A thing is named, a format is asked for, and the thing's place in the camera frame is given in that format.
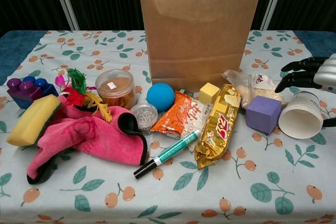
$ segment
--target clear plastic bag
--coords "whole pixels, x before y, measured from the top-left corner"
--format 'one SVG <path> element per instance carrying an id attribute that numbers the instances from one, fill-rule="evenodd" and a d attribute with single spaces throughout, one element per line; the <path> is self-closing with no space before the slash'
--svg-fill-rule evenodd
<path id="1" fill-rule="evenodd" d="M 235 70 L 226 70 L 222 76 L 227 79 L 238 91 L 241 96 L 241 105 L 245 109 L 256 96 L 268 97 L 281 101 L 285 105 L 284 96 L 281 93 L 275 93 L 277 85 L 273 83 L 270 76 L 263 73 L 243 74 Z"/>

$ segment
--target gold snack bag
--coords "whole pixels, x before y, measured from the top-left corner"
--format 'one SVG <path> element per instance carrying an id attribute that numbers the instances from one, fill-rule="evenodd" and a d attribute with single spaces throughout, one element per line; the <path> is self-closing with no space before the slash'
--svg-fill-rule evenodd
<path id="1" fill-rule="evenodd" d="M 224 84 L 211 110 L 201 140 L 195 149 L 198 169 L 213 164 L 226 152 L 240 105 L 233 85 Z"/>

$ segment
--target yellow feather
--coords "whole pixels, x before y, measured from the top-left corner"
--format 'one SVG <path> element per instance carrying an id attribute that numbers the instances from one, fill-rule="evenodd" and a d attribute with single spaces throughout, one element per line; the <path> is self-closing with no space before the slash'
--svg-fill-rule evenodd
<path id="1" fill-rule="evenodd" d="M 100 98 L 100 96 L 92 92 L 86 92 L 85 96 L 86 97 L 84 99 L 84 104 L 88 108 L 97 106 L 97 109 L 94 112 L 94 114 L 99 110 L 103 119 L 108 123 L 111 122 L 112 120 L 111 112 L 108 110 L 107 104 L 103 103 L 103 100 Z"/>

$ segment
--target purple foam block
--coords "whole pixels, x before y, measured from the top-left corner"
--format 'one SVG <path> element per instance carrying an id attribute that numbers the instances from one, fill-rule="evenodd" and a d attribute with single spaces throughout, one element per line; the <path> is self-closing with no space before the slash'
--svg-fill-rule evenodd
<path id="1" fill-rule="evenodd" d="M 281 102 L 257 96 L 246 109 L 246 125 L 270 134 L 278 123 Z"/>
<path id="2" fill-rule="evenodd" d="M 21 82 L 19 79 L 13 78 L 7 82 L 7 86 L 9 87 L 7 92 L 13 99 L 33 102 L 43 95 L 43 90 L 34 86 L 32 81 Z"/>

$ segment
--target white plastic cup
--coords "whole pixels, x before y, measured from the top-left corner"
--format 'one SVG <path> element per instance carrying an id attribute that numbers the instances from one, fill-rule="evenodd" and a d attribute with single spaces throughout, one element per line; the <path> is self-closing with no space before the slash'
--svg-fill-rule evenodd
<path id="1" fill-rule="evenodd" d="M 323 117 L 316 95 L 306 91 L 294 94 L 279 118 L 279 127 L 288 136 L 305 139 L 318 134 Z"/>

